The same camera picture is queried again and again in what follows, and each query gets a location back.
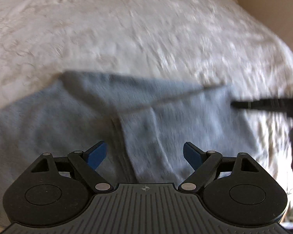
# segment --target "white blanket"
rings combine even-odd
[[[233,83],[241,98],[293,95],[292,52],[233,0],[0,0],[0,108],[66,69]],[[290,122],[249,120],[257,160],[290,192]]]

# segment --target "bed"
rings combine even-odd
[[[0,108],[67,69],[293,96],[293,53],[234,0],[0,0]],[[257,161],[293,192],[291,121],[247,116]]]

